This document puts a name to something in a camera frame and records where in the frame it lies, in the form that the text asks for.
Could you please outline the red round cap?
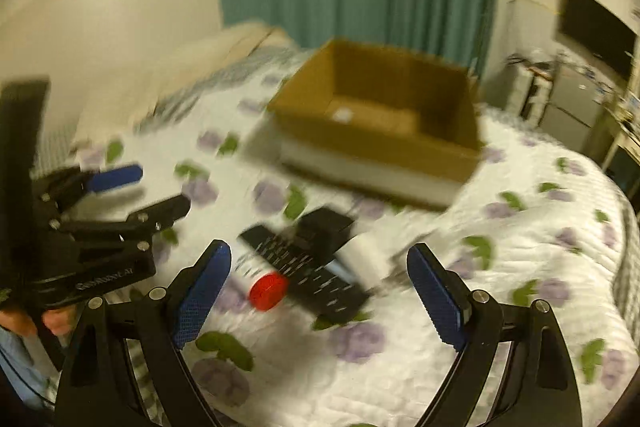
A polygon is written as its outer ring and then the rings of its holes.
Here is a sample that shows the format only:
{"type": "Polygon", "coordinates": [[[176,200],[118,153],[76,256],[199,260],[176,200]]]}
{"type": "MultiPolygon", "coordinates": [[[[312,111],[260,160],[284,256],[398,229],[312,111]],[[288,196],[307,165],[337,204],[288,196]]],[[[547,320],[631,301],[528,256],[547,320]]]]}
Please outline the red round cap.
{"type": "Polygon", "coordinates": [[[250,286],[248,301],[258,311],[269,311],[288,293],[288,279],[278,272],[258,277],[250,286]]]}

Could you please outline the floral quilted bedspread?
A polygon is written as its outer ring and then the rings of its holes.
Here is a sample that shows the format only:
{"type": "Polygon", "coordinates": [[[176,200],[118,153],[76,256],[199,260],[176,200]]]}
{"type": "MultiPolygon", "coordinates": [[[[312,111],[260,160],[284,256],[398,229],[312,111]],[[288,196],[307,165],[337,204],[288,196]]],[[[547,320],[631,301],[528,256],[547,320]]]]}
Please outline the floral quilted bedspread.
{"type": "Polygon", "coordinates": [[[306,179],[280,163],[266,106],[305,54],[253,53],[171,98],[139,124],[70,158],[85,167],[136,162],[133,187],[86,200],[87,218],[118,218],[184,192],[189,214],[154,241],[155,282],[169,283],[213,239],[235,262],[255,225],[283,231],[330,206],[390,264],[356,319],[329,326],[292,299],[260,312],[233,273],[198,340],[183,351],[207,402],[244,426],[411,426],[456,354],[439,339],[406,273],[411,244],[503,303],[547,300],[570,351],[582,420],[597,425],[639,365],[634,322],[612,294],[618,267],[638,251],[628,202],[589,159],[480,113],[480,167],[454,205],[428,211],[306,179]]]}

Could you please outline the brown cardboard box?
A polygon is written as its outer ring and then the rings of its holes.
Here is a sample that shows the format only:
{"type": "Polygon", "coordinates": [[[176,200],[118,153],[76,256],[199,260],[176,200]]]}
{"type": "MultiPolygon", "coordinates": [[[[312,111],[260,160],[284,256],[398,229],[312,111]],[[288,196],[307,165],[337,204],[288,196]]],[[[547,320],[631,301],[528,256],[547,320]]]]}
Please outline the brown cardboard box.
{"type": "Polygon", "coordinates": [[[471,78],[438,56],[333,39],[268,109],[283,164],[401,202],[449,207],[480,162],[471,78]]]}

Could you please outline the black remote control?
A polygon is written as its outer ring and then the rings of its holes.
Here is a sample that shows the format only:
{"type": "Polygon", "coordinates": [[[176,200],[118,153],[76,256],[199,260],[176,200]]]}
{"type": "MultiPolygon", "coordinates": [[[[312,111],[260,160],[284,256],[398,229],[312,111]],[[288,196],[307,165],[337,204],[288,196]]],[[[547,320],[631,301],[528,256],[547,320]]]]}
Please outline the black remote control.
{"type": "Polygon", "coordinates": [[[370,298],[357,282],[320,265],[308,246],[265,225],[243,231],[240,239],[288,280],[288,295],[329,324],[352,321],[370,298]]]}

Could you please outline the white suitcase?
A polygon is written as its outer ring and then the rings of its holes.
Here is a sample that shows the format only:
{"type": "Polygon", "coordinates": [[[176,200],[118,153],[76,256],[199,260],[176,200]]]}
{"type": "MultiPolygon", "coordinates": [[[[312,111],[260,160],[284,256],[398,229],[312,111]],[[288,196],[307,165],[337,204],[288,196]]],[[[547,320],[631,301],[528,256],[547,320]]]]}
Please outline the white suitcase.
{"type": "Polygon", "coordinates": [[[552,81],[542,70],[525,63],[509,64],[506,72],[511,83],[504,110],[520,117],[528,127],[538,127],[549,100],[552,81]]]}

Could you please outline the black box adapter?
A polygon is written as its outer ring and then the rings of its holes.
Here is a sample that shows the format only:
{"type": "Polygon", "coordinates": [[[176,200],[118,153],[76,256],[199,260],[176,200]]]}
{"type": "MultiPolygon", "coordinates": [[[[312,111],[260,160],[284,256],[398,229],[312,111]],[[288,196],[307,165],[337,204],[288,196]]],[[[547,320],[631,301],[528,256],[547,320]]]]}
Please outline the black box adapter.
{"type": "Polygon", "coordinates": [[[318,265],[328,265],[352,238],[355,220],[331,207],[319,207],[297,220],[293,244],[318,265]]]}

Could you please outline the white cylindrical roll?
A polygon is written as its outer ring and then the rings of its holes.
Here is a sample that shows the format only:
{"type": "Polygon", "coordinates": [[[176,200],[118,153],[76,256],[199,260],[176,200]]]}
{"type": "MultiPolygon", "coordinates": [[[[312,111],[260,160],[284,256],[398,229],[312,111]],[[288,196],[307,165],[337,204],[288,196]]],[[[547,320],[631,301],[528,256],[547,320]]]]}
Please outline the white cylindrical roll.
{"type": "Polygon", "coordinates": [[[334,256],[365,291],[377,291],[393,270],[390,258],[368,234],[349,239],[334,256]]]}

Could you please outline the black wall television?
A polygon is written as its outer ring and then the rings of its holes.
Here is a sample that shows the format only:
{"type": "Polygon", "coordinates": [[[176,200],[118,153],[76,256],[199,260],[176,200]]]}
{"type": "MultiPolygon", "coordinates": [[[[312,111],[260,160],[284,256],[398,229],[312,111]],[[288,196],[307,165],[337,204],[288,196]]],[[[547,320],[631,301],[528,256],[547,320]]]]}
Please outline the black wall television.
{"type": "Polygon", "coordinates": [[[637,34],[596,0],[563,0],[558,31],[627,83],[634,69],[637,34]]]}

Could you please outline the beige pillow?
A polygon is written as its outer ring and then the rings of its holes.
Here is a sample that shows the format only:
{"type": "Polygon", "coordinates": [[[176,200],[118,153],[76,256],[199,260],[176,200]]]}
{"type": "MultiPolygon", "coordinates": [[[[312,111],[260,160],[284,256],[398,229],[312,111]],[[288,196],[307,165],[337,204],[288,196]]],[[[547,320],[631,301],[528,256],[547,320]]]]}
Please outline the beige pillow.
{"type": "Polygon", "coordinates": [[[284,29],[248,20],[179,46],[154,62],[100,78],[81,109],[72,147],[98,144],[134,127],[168,96],[267,48],[296,50],[298,45],[284,29]]]}

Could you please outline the white dressing table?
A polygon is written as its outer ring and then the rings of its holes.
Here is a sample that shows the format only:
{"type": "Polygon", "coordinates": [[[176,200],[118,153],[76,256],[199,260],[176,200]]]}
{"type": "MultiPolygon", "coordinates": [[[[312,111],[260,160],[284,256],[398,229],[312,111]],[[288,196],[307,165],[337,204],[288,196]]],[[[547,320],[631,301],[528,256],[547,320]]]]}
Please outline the white dressing table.
{"type": "Polygon", "coordinates": [[[590,133],[591,159],[627,196],[639,191],[639,135],[634,132],[634,114],[620,106],[620,97],[601,104],[590,133]]]}

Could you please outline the grey mini fridge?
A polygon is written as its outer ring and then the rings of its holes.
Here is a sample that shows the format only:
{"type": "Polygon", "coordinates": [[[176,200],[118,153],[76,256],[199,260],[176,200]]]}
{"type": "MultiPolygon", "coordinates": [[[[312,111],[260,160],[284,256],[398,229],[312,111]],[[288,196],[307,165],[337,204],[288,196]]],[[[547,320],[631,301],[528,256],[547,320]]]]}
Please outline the grey mini fridge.
{"type": "Polygon", "coordinates": [[[554,75],[539,128],[569,150],[601,161],[613,141],[606,130],[603,108],[612,91],[608,80],[561,65],[554,75]]]}

